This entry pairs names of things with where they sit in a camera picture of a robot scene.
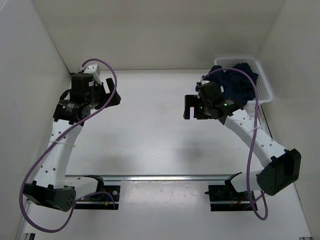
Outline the navy blue shorts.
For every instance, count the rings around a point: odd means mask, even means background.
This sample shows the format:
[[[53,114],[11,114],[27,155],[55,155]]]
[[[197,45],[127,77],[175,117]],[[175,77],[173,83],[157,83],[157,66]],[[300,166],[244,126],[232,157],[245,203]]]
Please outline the navy blue shorts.
[[[203,76],[204,81],[214,82],[219,90],[223,87],[223,92],[217,100],[234,99],[241,107],[244,107],[248,101],[255,99],[253,85],[242,73],[234,70],[221,70],[211,74],[211,72],[222,68],[221,65],[214,65],[208,72],[209,76]]]

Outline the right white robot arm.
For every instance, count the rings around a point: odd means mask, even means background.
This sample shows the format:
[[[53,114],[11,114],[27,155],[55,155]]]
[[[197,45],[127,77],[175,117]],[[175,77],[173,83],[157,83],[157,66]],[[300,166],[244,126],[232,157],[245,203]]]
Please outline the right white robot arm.
[[[198,93],[184,97],[184,119],[219,120],[233,131],[260,161],[263,169],[251,173],[253,190],[274,196],[299,178],[301,154],[274,141],[249,116],[235,97],[224,98],[215,82],[197,83]]]

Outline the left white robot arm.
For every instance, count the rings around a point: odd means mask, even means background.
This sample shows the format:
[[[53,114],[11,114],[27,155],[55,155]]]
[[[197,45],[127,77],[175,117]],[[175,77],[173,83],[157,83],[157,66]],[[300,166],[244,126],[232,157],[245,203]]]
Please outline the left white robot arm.
[[[70,89],[63,92],[53,114],[50,143],[40,168],[22,195],[42,207],[69,211],[76,199],[89,195],[100,200],[105,194],[102,178],[85,175],[66,180],[68,162],[84,122],[91,112],[120,104],[121,97],[112,78],[99,82],[92,73],[78,72],[71,77]]]

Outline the white plastic mesh basket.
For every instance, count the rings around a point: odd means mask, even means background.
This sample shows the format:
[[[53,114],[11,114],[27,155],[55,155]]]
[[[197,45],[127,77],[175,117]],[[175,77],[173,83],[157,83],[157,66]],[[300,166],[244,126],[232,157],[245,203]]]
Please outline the white plastic mesh basket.
[[[220,65],[223,68],[232,68],[236,64],[247,63],[251,70],[258,74],[256,88],[258,93],[258,105],[269,103],[273,100],[272,89],[269,80],[261,63],[251,56],[221,56],[214,59],[215,65]]]

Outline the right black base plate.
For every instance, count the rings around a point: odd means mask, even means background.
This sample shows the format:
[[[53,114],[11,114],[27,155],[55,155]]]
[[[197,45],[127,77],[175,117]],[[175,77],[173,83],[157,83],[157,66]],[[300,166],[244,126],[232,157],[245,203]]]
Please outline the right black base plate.
[[[246,191],[232,193],[226,185],[209,185],[205,194],[209,196],[211,212],[253,211]]]

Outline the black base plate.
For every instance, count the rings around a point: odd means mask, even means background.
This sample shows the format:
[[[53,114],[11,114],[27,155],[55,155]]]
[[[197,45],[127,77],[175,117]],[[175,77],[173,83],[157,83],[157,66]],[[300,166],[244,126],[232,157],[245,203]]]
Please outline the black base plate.
[[[226,185],[209,185],[205,194],[209,196],[211,212],[253,211],[246,191],[232,193]]]
[[[75,205],[75,209],[76,210],[118,210],[121,186],[105,185],[104,191],[108,192],[112,196],[113,200],[110,198],[108,194],[91,196],[91,197],[79,200]]]

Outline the aluminium front rail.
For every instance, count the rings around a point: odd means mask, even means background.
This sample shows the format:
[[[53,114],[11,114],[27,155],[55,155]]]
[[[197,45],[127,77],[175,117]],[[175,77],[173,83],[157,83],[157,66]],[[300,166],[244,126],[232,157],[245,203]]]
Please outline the aluminium front rail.
[[[224,181],[230,174],[167,174],[167,175],[99,175],[105,182],[151,182],[151,181]]]

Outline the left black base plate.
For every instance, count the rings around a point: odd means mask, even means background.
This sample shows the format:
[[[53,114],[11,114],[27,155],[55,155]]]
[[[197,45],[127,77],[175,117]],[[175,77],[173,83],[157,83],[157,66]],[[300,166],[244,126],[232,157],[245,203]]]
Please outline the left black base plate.
[[[105,185],[104,191],[108,192],[112,196],[113,200],[110,198],[108,194],[91,196],[91,197],[79,200],[75,205],[75,209],[76,210],[118,210],[121,186]]]

